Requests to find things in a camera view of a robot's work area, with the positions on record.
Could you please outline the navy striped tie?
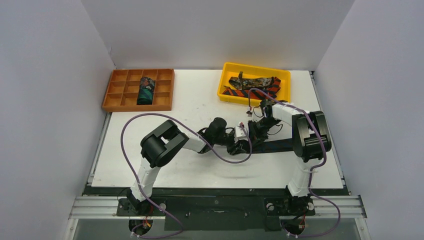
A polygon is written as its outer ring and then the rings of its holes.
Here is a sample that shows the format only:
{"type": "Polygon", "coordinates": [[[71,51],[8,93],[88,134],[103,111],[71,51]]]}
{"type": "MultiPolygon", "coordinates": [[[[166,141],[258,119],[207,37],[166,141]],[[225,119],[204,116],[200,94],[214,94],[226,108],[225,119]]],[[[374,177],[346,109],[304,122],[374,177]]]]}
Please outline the navy striped tie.
{"type": "Polygon", "coordinates": [[[293,140],[291,138],[272,140],[272,141],[259,141],[252,145],[252,149],[247,140],[239,140],[235,146],[228,150],[230,155],[238,154],[267,154],[267,153],[280,153],[292,152],[294,150],[293,140]]]}

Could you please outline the yellow plastic tray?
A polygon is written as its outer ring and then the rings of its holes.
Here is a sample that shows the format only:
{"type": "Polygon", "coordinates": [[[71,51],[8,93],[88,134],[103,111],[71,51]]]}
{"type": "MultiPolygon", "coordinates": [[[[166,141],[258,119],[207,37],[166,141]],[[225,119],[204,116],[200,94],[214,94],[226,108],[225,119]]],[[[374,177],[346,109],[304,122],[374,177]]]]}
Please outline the yellow plastic tray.
{"type": "Polygon", "coordinates": [[[280,90],[277,93],[277,97],[274,98],[276,100],[283,100],[286,102],[291,101],[291,73],[289,71],[233,62],[226,62],[223,66],[217,90],[217,96],[220,101],[241,105],[248,104],[248,98],[223,94],[225,86],[230,87],[230,77],[237,77],[240,72],[243,72],[244,78],[277,77],[281,80],[281,84],[280,90]]]}

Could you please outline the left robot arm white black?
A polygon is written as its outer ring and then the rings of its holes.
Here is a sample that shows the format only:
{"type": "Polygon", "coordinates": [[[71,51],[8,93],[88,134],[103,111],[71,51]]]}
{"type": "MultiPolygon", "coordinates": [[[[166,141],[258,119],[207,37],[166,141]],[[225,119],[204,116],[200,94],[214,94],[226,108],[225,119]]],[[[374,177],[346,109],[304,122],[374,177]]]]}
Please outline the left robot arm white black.
{"type": "Polygon", "coordinates": [[[249,138],[249,131],[243,123],[236,127],[227,127],[223,118],[216,117],[207,127],[198,131],[189,130],[187,135],[179,129],[188,127],[182,122],[167,116],[167,120],[147,134],[140,142],[141,164],[136,170],[131,164],[124,147],[124,134],[128,127],[126,123],[120,133],[120,147],[124,159],[135,180],[126,193],[129,208],[136,215],[143,215],[152,202],[153,185],[159,171],[167,165],[182,149],[205,154],[214,150],[214,146],[226,147],[230,155],[253,154],[253,142],[249,138]]]}

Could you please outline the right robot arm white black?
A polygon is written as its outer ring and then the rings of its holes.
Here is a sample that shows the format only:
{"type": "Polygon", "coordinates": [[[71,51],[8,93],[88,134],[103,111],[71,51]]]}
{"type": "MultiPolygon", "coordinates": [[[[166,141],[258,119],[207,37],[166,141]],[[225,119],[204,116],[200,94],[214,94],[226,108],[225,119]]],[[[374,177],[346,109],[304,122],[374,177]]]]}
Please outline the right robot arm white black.
{"type": "Polygon", "coordinates": [[[294,152],[296,167],[288,185],[282,207],[289,214],[311,210],[311,184],[314,171],[327,161],[332,148],[326,118],[321,111],[305,111],[288,103],[263,100],[263,116],[248,121],[248,137],[254,153],[294,152]],[[285,122],[291,126],[291,138],[269,141],[269,130],[285,122]]]}

